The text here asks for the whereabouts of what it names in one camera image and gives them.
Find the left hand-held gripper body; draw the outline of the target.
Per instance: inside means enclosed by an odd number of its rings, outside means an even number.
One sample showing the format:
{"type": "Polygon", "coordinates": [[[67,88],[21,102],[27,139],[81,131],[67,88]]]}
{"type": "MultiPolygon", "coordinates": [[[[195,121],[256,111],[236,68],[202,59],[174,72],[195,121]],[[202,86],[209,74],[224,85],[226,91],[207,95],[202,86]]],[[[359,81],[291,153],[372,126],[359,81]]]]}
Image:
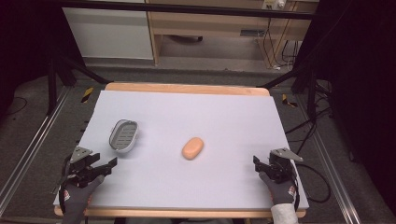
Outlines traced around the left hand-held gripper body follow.
{"type": "Polygon", "coordinates": [[[64,173],[66,183],[84,188],[97,177],[92,175],[92,169],[95,167],[85,165],[85,158],[88,155],[93,155],[90,149],[75,147],[71,157],[66,161],[64,173]]]}

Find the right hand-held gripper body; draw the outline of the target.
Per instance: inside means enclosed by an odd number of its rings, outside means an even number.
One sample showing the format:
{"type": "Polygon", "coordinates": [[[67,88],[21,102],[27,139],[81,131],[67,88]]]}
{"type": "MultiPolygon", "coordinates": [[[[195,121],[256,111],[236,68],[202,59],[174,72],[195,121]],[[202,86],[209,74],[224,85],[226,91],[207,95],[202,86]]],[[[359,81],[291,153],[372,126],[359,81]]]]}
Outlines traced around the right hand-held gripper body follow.
{"type": "Polygon", "coordinates": [[[290,180],[294,174],[292,161],[303,161],[304,159],[288,148],[278,148],[270,151],[270,178],[277,184],[290,180]]]}

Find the grey soap dish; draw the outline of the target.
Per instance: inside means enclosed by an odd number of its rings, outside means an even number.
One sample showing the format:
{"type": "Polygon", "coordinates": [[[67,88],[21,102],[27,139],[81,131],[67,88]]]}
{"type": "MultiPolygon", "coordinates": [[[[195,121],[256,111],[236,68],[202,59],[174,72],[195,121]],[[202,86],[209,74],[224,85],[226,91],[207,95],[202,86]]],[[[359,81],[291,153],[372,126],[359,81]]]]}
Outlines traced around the grey soap dish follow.
{"type": "Polygon", "coordinates": [[[127,153],[134,147],[139,126],[136,121],[120,119],[109,136],[110,147],[118,153],[127,153]]]}

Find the orange soap bar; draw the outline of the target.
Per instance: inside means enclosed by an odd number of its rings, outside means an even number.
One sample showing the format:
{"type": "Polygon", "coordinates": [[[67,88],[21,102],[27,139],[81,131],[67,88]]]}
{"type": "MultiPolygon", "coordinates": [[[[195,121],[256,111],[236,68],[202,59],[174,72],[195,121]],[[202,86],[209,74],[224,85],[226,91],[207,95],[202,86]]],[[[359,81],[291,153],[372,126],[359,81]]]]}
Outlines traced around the orange soap bar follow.
{"type": "Polygon", "coordinates": [[[193,137],[182,148],[181,154],[186,160],[194,160],[204,148],[204,141],[200,137],[193,137]]]}

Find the yellow black floor tape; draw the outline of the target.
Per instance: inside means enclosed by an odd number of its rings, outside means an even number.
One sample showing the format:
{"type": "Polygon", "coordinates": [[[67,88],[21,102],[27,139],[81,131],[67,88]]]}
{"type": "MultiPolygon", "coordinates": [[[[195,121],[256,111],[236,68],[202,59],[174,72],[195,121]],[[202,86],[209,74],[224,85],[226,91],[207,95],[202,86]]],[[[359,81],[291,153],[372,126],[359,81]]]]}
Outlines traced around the yellow black floor tape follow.
{"type": "Polygon", "coordinates": [[[81,98],[81,103],[87,103],[88,99],[90,98],[91,94],[93,92],[93,87],[89,87],[85,90],[83,97],[81,98]]]}
{"type": "Polygon", "coordinates": [[[283,105],[289,105],[289,106],[291,106],[291,107],[298,107],[297,103],[290,102],[290,101],[288,100],[287,94],[282,94],[282,104],[283,104],[283,105]]]}

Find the black metal stand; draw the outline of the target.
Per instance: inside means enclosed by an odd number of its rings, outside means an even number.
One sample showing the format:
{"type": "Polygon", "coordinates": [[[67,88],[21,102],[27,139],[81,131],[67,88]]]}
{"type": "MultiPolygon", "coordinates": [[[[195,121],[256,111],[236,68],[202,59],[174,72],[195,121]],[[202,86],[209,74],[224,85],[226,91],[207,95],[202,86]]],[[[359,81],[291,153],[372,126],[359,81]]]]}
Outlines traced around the black metal stand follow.
{"type": "Polygon", "coordinates": [[[83,75],[90,77],[100,84],[111,83],[111,80],[100,77],[89,70],[84,64],[77,63],[65,56],[54,57],[49,60],[48,65],[48,94],[49,106],[47,114],[50,115],[57,106],[57,84],[56,76],[59,76],[65,86],[74,86],[77,82],[72,70],[78,70],[83,75]]]}
{"type": "Polygon", "coordinates": [[[291,86],[291,90],[293,93],[302,93],[305,88],[308,88],[306,113],[310,119],[316,120],[315,94],[317,79],[316,74],[312,68],[309,68],[307,66],[293,68],[288,73],[277,77],[276,79],[269,81],[268,83],[259,85],[259,88],[269,90],[275,85],[280,84],[292,77],[295,77],[295,80],[291,86]]]}

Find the black curtain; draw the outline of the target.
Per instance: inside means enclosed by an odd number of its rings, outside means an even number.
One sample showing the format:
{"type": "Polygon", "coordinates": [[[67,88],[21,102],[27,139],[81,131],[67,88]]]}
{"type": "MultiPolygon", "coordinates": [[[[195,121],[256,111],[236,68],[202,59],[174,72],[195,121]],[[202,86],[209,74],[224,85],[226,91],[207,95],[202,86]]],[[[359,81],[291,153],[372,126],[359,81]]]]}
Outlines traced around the black curtain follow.
{"type": "Polygon", "coordinates": [[[49,63],[63,84],[76,83],[72,67],[56,61],[51,49],[84,64],[61,7],[43,0],[0,0],[0,118],[17,87],[46,75],[49,63]]]}
{"type": "Polygon", "coordinates": [[[319,0],[297,64],[332,84],[349,144],[396,216],[396,0],[319,0]]]}

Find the white cabinet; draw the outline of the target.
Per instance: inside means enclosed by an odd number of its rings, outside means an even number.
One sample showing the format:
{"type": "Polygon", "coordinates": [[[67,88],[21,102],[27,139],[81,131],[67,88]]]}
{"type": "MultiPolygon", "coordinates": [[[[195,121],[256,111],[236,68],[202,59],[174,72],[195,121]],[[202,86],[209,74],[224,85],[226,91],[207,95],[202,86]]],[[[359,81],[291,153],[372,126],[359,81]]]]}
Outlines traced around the white cabinet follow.
{"type": "Polygon", "coordinates": [[[153,59],[145,12],[64,7],[64,14],[83,57],[153,59]]]}

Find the wooden desk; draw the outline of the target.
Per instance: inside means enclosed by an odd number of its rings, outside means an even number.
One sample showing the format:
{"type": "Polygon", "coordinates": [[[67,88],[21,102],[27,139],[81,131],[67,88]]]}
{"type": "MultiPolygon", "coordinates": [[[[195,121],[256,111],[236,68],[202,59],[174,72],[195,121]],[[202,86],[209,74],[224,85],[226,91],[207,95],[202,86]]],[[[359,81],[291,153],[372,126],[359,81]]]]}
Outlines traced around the wooden desk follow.
{"type": "MultiPolygon", "coordinates": [[[[262,9],[263,0],[145,0],[149,4],[262,9]]],[[[317,10],[319,0],[286,0],[279,11],[317,10]]],[[[288,41],[302,41],[310,25],[306,20],[150,12],[148,26],[154,61],[159,61],[166,35],[252,37],[257,40],[264,64],[273,67],[288,41]]]]}

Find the white power strip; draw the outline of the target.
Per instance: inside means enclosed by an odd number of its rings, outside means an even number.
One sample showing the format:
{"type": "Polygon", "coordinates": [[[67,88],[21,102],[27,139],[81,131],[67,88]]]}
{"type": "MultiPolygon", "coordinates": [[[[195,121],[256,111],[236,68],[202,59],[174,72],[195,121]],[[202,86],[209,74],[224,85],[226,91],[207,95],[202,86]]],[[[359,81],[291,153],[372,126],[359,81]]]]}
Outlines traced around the white power strip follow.
{"type": "Polygon", "coordinates": [[[282,10],[286,5],[286,0],[263,0],[262,9],[282,10]]]}

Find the black metal crossbar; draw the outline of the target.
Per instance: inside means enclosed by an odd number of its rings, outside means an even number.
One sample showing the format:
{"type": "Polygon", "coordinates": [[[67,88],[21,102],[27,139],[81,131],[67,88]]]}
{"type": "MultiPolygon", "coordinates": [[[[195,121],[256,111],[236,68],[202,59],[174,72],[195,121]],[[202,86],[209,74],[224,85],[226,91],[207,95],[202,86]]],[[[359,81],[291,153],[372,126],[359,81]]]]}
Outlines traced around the black metal crossbar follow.
{"type": "Polygon", "coordinates": [[[255,18],[277,18],[277,19],[292,19],[292,20],[313,20],[318,17],[318,14],[309,13],[309,12],[293,12],[293,11],[278,11],[278,10],[264,10],[264,9],[249,9],[249,8],[238,9],[234,7],[204,7],[204,6],[126,3],[126,2],[88,1],[88,0],[56,0],[55,3],[60,5],[61,7],[75,7],[75,8],[88,8],[88,9],[111,9],[111,10],[185,13],[185,14],[239,16],[239,17],[255,17],[255,18]]]}

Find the metal floor rail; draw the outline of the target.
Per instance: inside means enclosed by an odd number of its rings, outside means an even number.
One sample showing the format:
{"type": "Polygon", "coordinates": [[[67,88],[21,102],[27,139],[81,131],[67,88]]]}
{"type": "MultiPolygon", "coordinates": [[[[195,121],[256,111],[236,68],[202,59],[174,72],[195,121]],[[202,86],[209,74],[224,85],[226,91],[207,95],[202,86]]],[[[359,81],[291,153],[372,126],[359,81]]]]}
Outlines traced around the metal floor rail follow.
{"type": "Polygon", "coordinates": [[[18,163],[12,169],[12,173],[8,177],[7,182],[0,188],[0,217],[5,213],[12,197],[33,162],[35,155],[45,141],[53,123],[58,118],[70,91],[70,87],[62,87],[60,95],[55,96],[55,106],[43,118],[35,134],[29,139],[29,144],[24,148],[21,157],[18,159],[18,163]]]}
{"type": "Polygon", "coordinates": [[[318,131],[314,131],[313,134],[315,149],[318,153],[318,157],[324,168],[326,176],[328,177],[329,184],[332,189],[339,208],[343,214],[346,224],[361,224],[360,216],[351,201],[347,189],[340,177],[339,173],[335,169],[335,166],[330,158],[327,148],[318,131]]]}

